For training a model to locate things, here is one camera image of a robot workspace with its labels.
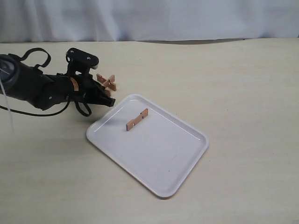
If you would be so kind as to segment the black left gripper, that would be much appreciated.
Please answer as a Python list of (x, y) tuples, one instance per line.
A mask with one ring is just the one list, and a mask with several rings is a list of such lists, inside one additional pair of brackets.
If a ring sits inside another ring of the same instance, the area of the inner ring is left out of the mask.
[(100, 84), (93, 80), (91, 76), (83, 75), (56, 75), (54, 80), (54, 93), (57, 95), (59, 103), (78, 101), (80, 103), (104, 105), (112, 107), (115, 104), (115, 99), (105, 97), (103, 88)]

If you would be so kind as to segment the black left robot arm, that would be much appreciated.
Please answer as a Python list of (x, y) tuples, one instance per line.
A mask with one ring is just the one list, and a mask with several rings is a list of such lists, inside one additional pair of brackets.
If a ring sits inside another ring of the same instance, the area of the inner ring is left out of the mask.
[(38, 65), (22, 63), (17, 55), (2, 54), (0, 92), (43, 111), (67, 101), (112, 107), (115, 99), (108, 96), (105, 87), (93, 79), (90, 68), (86, 63), (70, 60), (65, 74), (48, 75)]

